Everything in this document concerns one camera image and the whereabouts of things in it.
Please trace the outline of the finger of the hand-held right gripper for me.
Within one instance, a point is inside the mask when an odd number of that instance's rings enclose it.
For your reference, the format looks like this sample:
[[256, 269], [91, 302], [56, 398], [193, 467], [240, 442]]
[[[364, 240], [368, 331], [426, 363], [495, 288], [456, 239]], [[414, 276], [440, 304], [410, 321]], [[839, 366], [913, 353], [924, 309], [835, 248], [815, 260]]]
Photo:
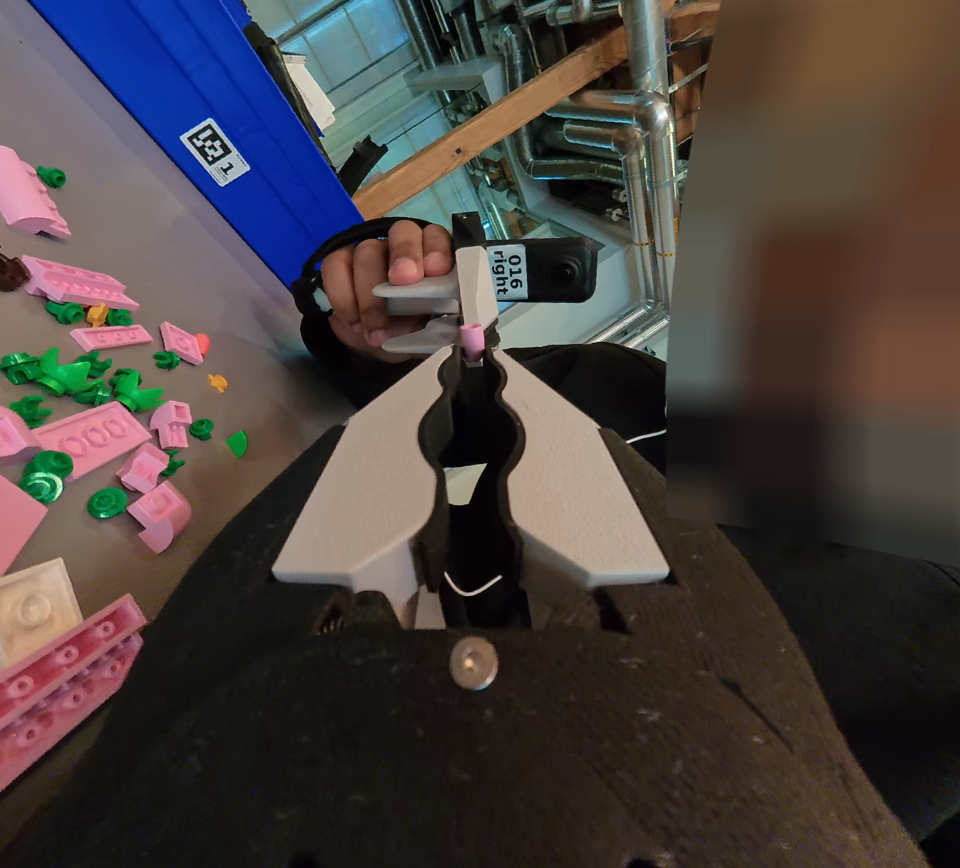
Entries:
[[486, 342], [499, 342], [498, 302], [488, 254], [478, 246], [456, 250], [462, 325], [479, 324]]

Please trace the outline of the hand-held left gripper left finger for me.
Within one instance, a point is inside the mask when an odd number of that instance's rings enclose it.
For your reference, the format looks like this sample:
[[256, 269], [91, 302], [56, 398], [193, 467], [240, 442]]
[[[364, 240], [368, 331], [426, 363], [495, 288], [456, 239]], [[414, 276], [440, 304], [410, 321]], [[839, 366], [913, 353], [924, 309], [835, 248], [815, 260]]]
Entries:
[[437, 500], [419, 430], [441, 399], [445, 346], [345, 424], [271, 572], [281, 582], [377, 591], [414, 628], [423, 566], [415, 538]]

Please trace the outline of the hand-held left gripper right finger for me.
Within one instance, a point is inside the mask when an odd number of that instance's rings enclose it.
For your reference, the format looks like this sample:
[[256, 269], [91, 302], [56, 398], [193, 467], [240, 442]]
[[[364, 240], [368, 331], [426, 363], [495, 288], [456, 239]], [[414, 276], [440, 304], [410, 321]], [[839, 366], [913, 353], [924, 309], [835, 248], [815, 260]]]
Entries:
[[484, 388], [485, 482], [534, 618], [578, 593], [663, 582], [665, 554], [599, 425], [498, 348], [485, 351]]

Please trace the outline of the metal ventilation ducts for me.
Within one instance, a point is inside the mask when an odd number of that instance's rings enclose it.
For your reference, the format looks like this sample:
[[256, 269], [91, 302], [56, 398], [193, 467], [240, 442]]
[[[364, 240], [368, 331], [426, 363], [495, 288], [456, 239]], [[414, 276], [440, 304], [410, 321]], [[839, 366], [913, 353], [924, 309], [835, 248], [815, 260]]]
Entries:
[[[623, 26], [619, 0], [397, 0], [453, 129]], [[692, 0], [661, 0], [665, 11]], [[588, 304], [509, 303], [505, 346], [609, 340], [640, 346], [666, 336], [680, 203], [674, 106], [690, 111], [706, 70], [708, 16], [665, 30], [669, 101], [630, 93], [627, 63], [457, 168], [469, 176], [488, 232], [517, 240], [582, 234], [601, 246]]]

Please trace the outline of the white square toy brick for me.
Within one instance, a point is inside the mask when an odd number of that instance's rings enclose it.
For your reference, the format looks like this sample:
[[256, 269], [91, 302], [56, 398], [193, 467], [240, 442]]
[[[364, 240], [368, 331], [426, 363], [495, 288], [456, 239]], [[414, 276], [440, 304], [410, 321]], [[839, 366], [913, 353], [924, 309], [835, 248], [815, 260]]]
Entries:
[[3, 576], [1, 668], [78, 626], [80, 610], [62, 558]]

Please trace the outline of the scattered pink toy bricks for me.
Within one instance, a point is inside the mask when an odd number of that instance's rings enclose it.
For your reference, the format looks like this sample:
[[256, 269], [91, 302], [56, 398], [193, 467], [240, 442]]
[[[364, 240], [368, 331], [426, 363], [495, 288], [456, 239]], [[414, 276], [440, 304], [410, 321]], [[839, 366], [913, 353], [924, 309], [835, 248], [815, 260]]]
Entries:
[[82, 353], [70, 361], [53, 346], [2, 355], [2, 377], [40, 390], [2, 404], [1, 785], [6, 790], [122, 686], [142, 647], [146, 618], [130, 595], [83, 617], [66, 561], [54, 558], [10, 573], [66, 487], [118, 463], [118, 486], [94, 491], [86, 513], [119, 515], [140, 526], [155, 554], [184, 530], [191, 507], [170, 483], [175, 454], [193, 429], [185, 403], [165, 401], [136, 370], [119, 369], [104, 348], [149, 345], [133, 323], [138, 304], [114, 277], [43, 257], [2, 255], [2, 292], [44, 299], [70, 327]]

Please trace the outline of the large blue plastic bin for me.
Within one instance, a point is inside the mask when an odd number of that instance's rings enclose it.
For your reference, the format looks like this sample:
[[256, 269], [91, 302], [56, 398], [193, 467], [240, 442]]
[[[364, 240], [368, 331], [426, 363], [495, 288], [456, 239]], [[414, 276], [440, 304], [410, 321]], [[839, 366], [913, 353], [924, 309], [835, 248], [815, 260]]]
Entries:
[[359, 211], [237, 0], [28, 0], [286, 285]]

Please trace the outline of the person's right hand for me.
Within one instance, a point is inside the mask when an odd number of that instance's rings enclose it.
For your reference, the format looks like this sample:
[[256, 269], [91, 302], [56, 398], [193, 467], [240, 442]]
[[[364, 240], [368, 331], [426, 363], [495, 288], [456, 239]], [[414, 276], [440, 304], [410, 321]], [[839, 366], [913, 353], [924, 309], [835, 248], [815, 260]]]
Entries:
[[402, 219], [386, 239], [365, 240], [332, 252], [320, 266], [322, 285], [332, 310], [330, 325], [337, 339], [367, 357], [391, 364], [419, 356], [390, 353], [385, 342], [426, 326], [428, 317], [391, 317], [386, 301], [376, 295], [383, 284], [417, 284], [445, 276], [453, 267], [450, 233], [442, 226], [418, 226]]

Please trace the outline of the scattered green toy pieces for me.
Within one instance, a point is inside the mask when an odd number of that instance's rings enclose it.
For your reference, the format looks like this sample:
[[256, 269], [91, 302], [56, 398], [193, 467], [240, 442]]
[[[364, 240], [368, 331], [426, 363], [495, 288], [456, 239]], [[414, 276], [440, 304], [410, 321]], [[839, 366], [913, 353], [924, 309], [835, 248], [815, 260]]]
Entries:
[[119, 488], [97, 490], [87, 513], [107, 519], [129, 512], [147, 525], [148, 511], [166, 510], [173, 495], [166, 480], [184, 465], [178, 454], [189, 439], [210, 441], [215, 422], [192, 418], [187, 404], [143, 384], [137, 369], [114, 369], [108, 349], [150, 345], [152, 334], [134, 313], [139, 305], [126, 285], [109, 274], [84, 270], [48, 258], [18, 257], [30, 272], [18, 290], [44, 300], [45, 311], [82, 349], [73, 361], [52, 346], [40, 354], [2, 355], [2, 376], [14, 386], [35, 386], [54, 398], [67, 397], [83, 411], [49, 421], [42, 394], [2, 407], [2, 460], [23, 462], [18, 483], [2, 486], [2, 520], [41, 521], [68, 482], [117, 458], [128, 459], [115, 473]]

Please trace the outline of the wooden beam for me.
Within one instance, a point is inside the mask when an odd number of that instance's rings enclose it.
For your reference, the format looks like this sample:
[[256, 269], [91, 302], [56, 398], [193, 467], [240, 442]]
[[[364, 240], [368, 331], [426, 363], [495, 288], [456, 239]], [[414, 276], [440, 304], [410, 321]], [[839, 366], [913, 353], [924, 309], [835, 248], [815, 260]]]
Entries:
[[583, 45], [476, 116], [361, 188], [354, 204], [367, 220], [387, 215], [487, 148], [586, 91], [622, 63], [630, 67], [630, 93], [669, 101], [666, 29], [676, 18], [708, 16], [714, 27], [721, 0], [692, 0], [665, 11], [662, 0], [619, 0], [623, 26]]

